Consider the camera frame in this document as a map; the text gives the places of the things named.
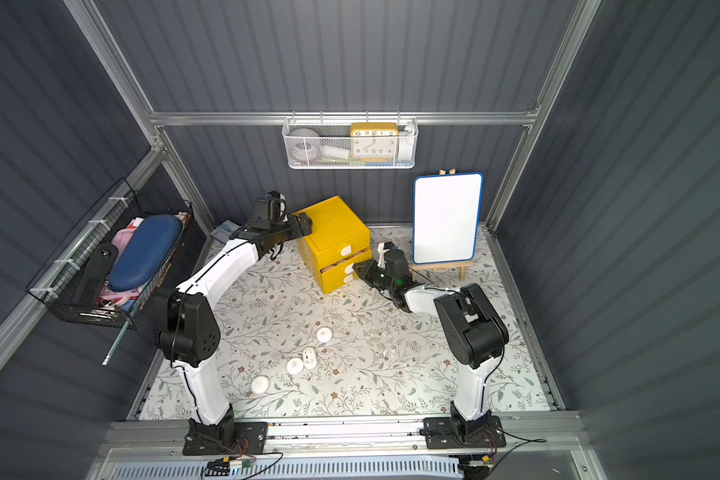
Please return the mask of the yellow three-drawer cabinet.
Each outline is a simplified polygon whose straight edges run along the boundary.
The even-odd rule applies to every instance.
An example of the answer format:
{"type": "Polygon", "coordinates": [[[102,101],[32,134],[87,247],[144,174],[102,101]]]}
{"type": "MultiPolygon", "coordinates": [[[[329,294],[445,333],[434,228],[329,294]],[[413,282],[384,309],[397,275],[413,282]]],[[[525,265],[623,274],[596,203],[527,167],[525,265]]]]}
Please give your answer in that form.
{"type": "Polygon", "coordinates": [[[320,289],[331,293],[344,285],[326,286],[320,271],[350,255],[370,248],[370,230],[350,207],[333,196],[301,210],[312,220],[312,233],[297,240],[298,250],[320,289]]]}

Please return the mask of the white earphone case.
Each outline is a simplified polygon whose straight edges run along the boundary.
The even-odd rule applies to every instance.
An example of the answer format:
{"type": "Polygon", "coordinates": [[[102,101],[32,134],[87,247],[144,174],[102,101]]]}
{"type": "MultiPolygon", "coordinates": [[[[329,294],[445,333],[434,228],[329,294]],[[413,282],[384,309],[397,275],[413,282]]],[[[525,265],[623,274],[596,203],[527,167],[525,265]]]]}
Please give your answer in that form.
{"type": "Polygon", "coordinates": [[[304,370],[304,362],[301,358],[291,358],[286,363],[286,371],[291,376],[299,375],[304,370]]]}
{"type": "Polygon", "coordinates": [[[304,367],[313,370],[317,367],[317,352],[314,347],[307,347],[302,352],[302,361],[304,367]]]}
{"type": "Polygon", "coordinates": [[[331,341],[332,337],[333,337],[333,332],[328,327],[319,328],[316,332],[316,338],[320,344],[327,344],[328,342],[331,341]]]}

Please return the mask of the white earphone case isolated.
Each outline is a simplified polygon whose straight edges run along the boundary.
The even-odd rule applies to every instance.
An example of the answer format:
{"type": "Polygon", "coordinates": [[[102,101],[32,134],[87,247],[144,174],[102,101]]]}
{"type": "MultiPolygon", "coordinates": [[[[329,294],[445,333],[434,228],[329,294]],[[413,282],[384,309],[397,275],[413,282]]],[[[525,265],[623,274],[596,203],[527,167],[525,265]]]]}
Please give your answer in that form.
{"type": "Polygon", "coordinates": [[[270,380],[266,376],[255,377],[250,384],[251,392],[255,395],[264,395],[270,387],[270,380]]]}

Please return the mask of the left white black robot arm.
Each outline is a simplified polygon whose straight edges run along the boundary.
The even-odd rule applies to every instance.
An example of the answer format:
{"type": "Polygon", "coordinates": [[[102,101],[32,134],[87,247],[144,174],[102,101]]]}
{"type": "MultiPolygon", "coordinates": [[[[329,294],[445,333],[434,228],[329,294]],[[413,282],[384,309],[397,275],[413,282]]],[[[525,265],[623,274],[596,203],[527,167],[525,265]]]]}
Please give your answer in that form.
{"type": "Polygon", "coordinates": [[[205,266],[174,289],[152,297],[158,346],[184,384],[192,419],[203,426],[220,425],[231,412],[216,366],[221,332],[213,308],[259,260],[276,258],[285,243],[312,233],[308,215],[291,214],[286,206],[275,191],[256,199],[252,217],[229,235],[205,266]]]}

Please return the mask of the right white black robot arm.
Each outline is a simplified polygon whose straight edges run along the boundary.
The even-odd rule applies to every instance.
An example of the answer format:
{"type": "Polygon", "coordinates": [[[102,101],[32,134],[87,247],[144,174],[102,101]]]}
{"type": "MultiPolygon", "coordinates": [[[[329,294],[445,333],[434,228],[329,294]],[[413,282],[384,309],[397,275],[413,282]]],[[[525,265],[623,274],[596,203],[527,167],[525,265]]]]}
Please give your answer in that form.
{"type": "Polygon", "coordinates": [[[471,432],[488,423],[489,380],[504,358],[509,332],[483,289],[475,284],[445,288],[416,281],[405,253],[392,242],[380,257],[353,265],[357,277],[406,313],[440,321],[452,356],[459,363],[451,418],[471,432]]]}

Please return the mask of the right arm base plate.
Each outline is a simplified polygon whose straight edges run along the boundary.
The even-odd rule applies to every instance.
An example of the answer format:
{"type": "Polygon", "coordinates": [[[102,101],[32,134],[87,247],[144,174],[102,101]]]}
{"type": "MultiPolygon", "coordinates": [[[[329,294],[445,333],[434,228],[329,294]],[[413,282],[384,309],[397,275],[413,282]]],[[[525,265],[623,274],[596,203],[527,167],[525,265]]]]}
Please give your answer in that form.
{"type": "Polygon", "coordinates": [[[494,415],[474,421],[463,421],[459,417],[428,417],[419,434],[425,437],[430,450],[476,448],[493,451],[507,444],[501,421],[494,415]]]}

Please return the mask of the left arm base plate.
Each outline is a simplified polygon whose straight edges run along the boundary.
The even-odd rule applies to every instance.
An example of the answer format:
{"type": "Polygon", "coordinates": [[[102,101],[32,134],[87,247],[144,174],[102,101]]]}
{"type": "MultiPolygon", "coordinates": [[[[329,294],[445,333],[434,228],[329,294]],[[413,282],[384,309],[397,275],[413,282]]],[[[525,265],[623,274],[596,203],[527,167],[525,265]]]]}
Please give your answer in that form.
{"type": "Polygon", "coordinates": [[[262,454],[269,425],[266,422],[242,422],[201,425],[190,419],[184,437],[183,456],[232,456],[262,454]]]}

